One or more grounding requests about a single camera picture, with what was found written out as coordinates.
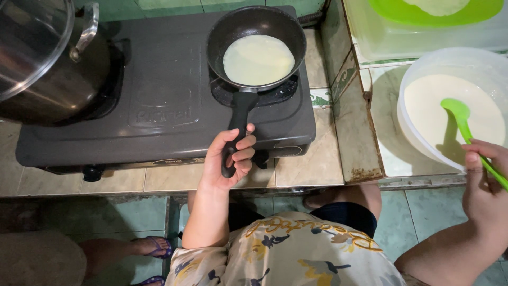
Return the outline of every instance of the green plastic bowl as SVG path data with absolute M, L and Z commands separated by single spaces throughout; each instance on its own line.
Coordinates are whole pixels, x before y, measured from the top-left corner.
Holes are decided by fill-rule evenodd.
M 369 2 L 379 15 L 400 24 L 448 27 L 490 19 L 501 11 L 504 0 L 470 0 L 462 10 L 442 17 L 432 16 L 418 6 L 410 5 L 404 0 L 369 0 Z

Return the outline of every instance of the hand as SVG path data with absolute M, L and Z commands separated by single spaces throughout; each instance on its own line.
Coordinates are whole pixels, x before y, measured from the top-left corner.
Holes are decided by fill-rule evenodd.
M 240 181 L 252 168 L 250 159 L 254 155 L 252 145 L 256 143 L 256 137 L 251 133 L 254 132 L 254 124 L 247 124 L 247 136 L 236 143 L 238 152 L 233 154 L 232 159 L 235 164 L 236 173 L 229 179 L 222 176 L 222 149 L 226 142 L 233 141 L 239 129 L 222 131 L 215 137 L 212 144 L 208 148 L 205 157 L 205 166 L 198 189 L 215 189 L 229 191 L 238 181 Z
M 508 175 L 508 149 L 499 145 L 471 139 L 463 145 L 466 153 L 467 185 L 462 206 L 482 235 L 499 236 L 508 242 L 508 192 L 495 180 L 487 178 L 479 154 L 492 159 L 494 167 Z

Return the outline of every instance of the white batter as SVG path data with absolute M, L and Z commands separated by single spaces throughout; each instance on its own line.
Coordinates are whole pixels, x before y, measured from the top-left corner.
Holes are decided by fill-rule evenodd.
M 464 9 L 470 0 L 404 0 L 432 16 L 442 17 L 455 14 Z
M 287 76 L 295 65 L 295 58 L 281 40 L 252 35 L 231 44 L 223 63 L 230 80 L 239 84 L 264 85 Z
M 471 116 L 467 122 L 474 138 L 504 144 L 504 119 L 488 94 L 462 78 L 443 74 L 428 75 L 406 87 L 404 103 L 418 132 L 443 155 L 464 165 L 465 152 L 460 145 L 465 144 L 465 141 L 455 121 L 451 124 L 454 128 L 447 131 L 448 114 L 440 105 L 444 98 L 456 98 L 469 107 Z

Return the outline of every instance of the flip-flop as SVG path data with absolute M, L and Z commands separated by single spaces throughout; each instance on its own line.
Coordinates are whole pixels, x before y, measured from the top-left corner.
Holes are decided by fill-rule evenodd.
M 154 282 L 162 282 L 162 286 L 164 286 L 164 283 L 166 283 L 164 277 L 158 275 L 158 276 L 150 277 L 150 278 L 146 279 L 145 281 L 143 281 L 139 284 L 133 285 L 133 286 L 142 286 L 142 285 L 147 285 L 147 284 L 154 283 Z
M 164 253 L 163 255 L 157 255 L 157 256 L 154 256 L 153 254 L 156 253 L 157 251 L 159 250 L 162 250 L 161 246 L 158 244 L 158 242 L 155 240 L 155 237 L 154 236 L 147 236 L 145 238 L 148 238 L 150 239 L 154 244 L 155 246 L 157 247 L 156 250 L 150 252 L 149 254 L 145 254 L 145 256 L 152 256 L 152 257 L 155 257 L 155 258 L 158 258 L 158 259 L 168 259 L 171 257 L 171 254 L 173 254 L 173 249 L 171 248 L 171 243 L 169 243 L 169 240 L 167 240 L 166 238 L 164 237 L 158 237 L 158 238 L 162 238 L 166 241 L 166 243 L 168 243 L 168 249 L 166 249 L 166 253 Z

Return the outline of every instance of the black shorts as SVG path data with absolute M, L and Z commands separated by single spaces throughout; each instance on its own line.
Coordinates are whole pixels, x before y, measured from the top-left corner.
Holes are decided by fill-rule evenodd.
M 349 202 L 337 202 L 324 205 L 311 211 L 310 214 L 322 220 L 347 225 L 374 238 L 377 220 L 374 214 L 364 206 Z M 263 218 L 265 217 L 249 210 L 245 205 L 229 204 L 228 224 L 231 232 Z

